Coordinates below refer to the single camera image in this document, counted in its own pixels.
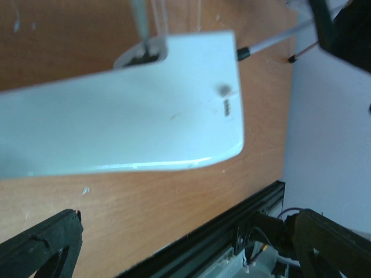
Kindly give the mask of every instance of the white wall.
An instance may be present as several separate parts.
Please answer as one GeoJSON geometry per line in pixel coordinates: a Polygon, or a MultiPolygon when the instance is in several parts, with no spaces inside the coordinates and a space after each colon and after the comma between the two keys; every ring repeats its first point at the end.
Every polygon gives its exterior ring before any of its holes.
{"type": "MultiPolygon", "coordinates": [[[[314,29],[302,32],[296,51],[315,40],[314,29]]],[[[310,208],[371,232],[370,103],[371,74],[318,48],[295,62],[284,208],[310,208]]]]}

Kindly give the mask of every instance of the white plastic panel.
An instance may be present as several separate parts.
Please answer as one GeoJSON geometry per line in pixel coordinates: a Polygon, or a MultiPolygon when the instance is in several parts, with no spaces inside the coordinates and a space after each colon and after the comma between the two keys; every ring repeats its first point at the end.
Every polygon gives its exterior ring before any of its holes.
{"type": "Polygon", "coordinates": [[[240,153],[233,32],[170,36],[168,51],[162,62],[0,93],[0,178],[182,170],[240,153]]]}

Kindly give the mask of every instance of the metal rod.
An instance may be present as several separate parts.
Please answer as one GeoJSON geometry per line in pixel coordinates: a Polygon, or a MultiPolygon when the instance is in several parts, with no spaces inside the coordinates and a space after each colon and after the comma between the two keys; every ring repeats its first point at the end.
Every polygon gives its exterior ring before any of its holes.
{"type": "Polygon", "coordinates": [[[311,49],[315,48],[318,44],[318,41],[315,42],[315,43],[312,43],[311,45],[309,45],[307,48],[303,49],[302,51],[296,53],[294,56],[296,59],[298,59],[300,56],[306,54],[308,51],[310,51],[311,49]]]}
{"type": "MultiPolygon", "coordinates": [[[[340,5],[332,10],[330,10],[330,14],[335,14],[341,11],[341,9],[344,7],[344,5],[340,5]]],[[[279,33],[277,35],[274,35],[262,42],[259,42],[255,45],[249,46],[250,55],[257,53],[265,48],[268,48],[272,45],[275,45],[276,43],[282,42],[294,35],[296,35],[299,31],[308,28],[314,24],[314,19],[309,19],[303,23],[298,24],[297,26],[290,28],[282,33],[279,33]]]]}
{"type": "Polygon", "coordinates": [[[146,2],[144,0],[130,0],[134,20],[140,38],[144,42],[144,48],[148,51],[148,40],[150,38],[150,27],[148,23],[148,13],[146,2]]]}

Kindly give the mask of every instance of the wooden surface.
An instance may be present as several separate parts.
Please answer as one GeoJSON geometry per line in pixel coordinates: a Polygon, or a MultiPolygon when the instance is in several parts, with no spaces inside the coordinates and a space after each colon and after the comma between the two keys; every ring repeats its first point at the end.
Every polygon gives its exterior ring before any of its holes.
{"type": "MultiPolygon", "coordinates": [[[[167,0],[166,7],[171,32],[233,29],[237,45],[245,46],[296,23],[278,2],[167,0]]],[[[153,16],[151,22],[155,34],[153,16]]],[[[128,1],[2,1],[0,90],[108,70],[139,41],[133,30],[128,1]],[[14,33],[15,7],[20,28],[14,33]]],[[[0,181],[0,242],[74,208],[84,227],[74,277],[113,277],[279,179],[291,49],[293,40],[240,63],[245,147],[237,157],[176,173],[0,181]],[[83,195],[86,186],[90,191],[83,195]]]]}

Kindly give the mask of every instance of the scratch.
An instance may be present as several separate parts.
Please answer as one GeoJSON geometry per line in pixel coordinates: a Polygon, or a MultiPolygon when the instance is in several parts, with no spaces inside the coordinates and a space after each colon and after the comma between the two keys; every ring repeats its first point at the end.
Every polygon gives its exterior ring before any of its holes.
{"type": "Polygon", "coordinates": [[[50,247],[49,242],[46,239],[43,239],[42,237],[39,237],[38,235],[32,235],[31,234],[31,235],[28,235],[28,237],[29,237],[29,239],[35,240],[37,242],[44,242],[46,248],[50,247]]]}
{"type": "Polygon", "coordinates": [[[16,32],[19,31],[19,29],[21,27],[21,16],[20,16],[18,7],[17,7],[17,5],[16,5],[16,3],[15,3],[14,0],[12,0],[12,7],[15,10],[16,16],[17,16],[17,20],[16,20],[16,22],[14,22],[14,33],[16,33],[16,32]]]}
{"type": "Polygon", "coordinates": [[[202,9],[202,0],[198,0],[198,22],[197,22],[197,32],[201,31],[201,9],[202,9]]]}
{"type": "Polygon", "coordinates": [[[87,194],[90,191],[90,187],[85,187],[82,191],[82,195],[87,194]]]}
{"type": "Polygon", "coordinates": [[[24,223],[23,223],[23,224],[26,224],[26,222],[27,222],[27,219],[28,219],[28,212],[26,212],[26,218],[25,218],[25,220],[24,220],[24,223]]]}
{"type": "Polygon", "coordinates": [[[173,116],[170,118],[170,120],[173,120],[173,119],[179,117],[180,115],[181,115],[181,113],[175,114],[175,115],[173,115],[173,116]]]}

